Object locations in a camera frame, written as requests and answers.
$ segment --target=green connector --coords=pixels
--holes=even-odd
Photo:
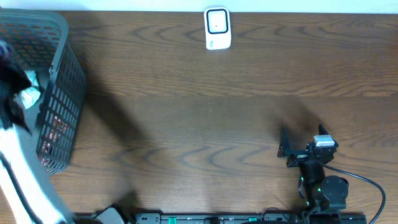
[[[169,224],[177,224],[177,218],[169,218]]]

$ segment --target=wood grain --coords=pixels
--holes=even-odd
[[[378,223],[398,219],[398,16],[232,13],[231,48],[208,51],[202,13],[61,14],[88,77],[71,166],[51,177],[72,210],[304,207],[279,130],[304,147],[322,122],[331,165],[382,185]],[[345,178],[370,220],[380,193]]]

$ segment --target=wall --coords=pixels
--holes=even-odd
[[[0,0],[20,9],[108,11],[204,11],[223,5],[231,12],[398,13],[398,0]]]

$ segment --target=mesh basket wall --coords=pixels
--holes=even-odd
[[[54,12],[0,10],[0,39],[13,46],[13,59],[24,70],[49,73],[47,86],[40,86],[45,90],[36,112],[40,137],[32,146],[48,174],[69,164],[86,92],[86,77],[67,35],[65,19]]]

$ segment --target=white object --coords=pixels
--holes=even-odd
[[[335,145],[335,141],[329,134],[314,136],[313,141],[318,147]]]
[[[25,106],[25,110],[32,107],[36,101],[40,98],[39,83],[36,78],[35,71],[25,71],[28,79],[32,83],[32,87],[21,91],[22,103]]]
[[[225,7],[211,7],[205,14],[206,48],[227,49],[231,46],[231,23]]]
[[[101,221],[103,224],[124,224],[119,212],[114,208],[107,208],[95,220]]]

